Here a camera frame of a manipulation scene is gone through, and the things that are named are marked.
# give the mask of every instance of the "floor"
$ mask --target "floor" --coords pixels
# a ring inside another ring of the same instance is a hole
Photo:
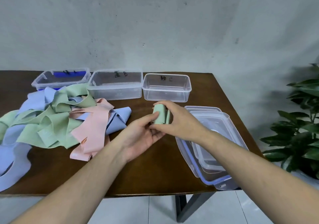
[[[7,224],[41,197],[0,198],[0,224]],[[176,223],[174,196],[145,196],[103,199],[89,224]],[[186,224],[272,224],[242,190],[217,192]]]

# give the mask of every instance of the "brown table top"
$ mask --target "brown table top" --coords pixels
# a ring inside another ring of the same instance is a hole
[[[229,114],[247,147],[262,156],[259,148],[237,115],[233,106],[210,73],[184,73],[189,76],[192,91],[186,103],[181,106],[218,107]],[[0,116],[19,109],[27,94],[34,92],[31,82],[39,71],[0,71]],[[132,114],[129,124],[135,119],[152,113],[154,101],[139,99],[110,101],[115,108],[129,106]],[[112,140],[119,132],[110,135]],[[0,195],[47,195],[67,181],[86,162],[70,159],[74,147],[42,149],[32,147],[28,154],[31,169],[15,185]],[[194,194],[215,191],[214,186],[206,186],[196,178],[182,157],[175,137],[166,135],[145,153],[128,163],[114,180],[106,197],[135,195]]]

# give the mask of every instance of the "metal table leg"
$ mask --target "metal table leg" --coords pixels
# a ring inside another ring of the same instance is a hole
[[[176,202],[176,221],[184,222],[189,218],[202,204],[205,203],[214,192],[193,194],[189,202],[186,201],[186,195],[175,195]]]

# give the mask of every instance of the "pink fabric strip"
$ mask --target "pink fabric strip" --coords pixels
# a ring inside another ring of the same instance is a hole
[[[105,130],[110,116],[109,111],[114,108],[105,99],[96,99],[97,105],[82,109],[75,109],[70,112],[70,118],[77,118],[85,112],[91,114],[85,121],[71,134],[80,142],[70,154],[70,158],[83,161],[89,161],[92,156],[95,156],[98,151],[104,147]]]

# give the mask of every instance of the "forearm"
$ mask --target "forearm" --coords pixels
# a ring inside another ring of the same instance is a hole
[[[210,132],[199,143],[274,223],[317,223],[319,191],[267,160]]]
[[[13,223],[87,223],[125,165],[120,146],[114,139],[67,182]]]

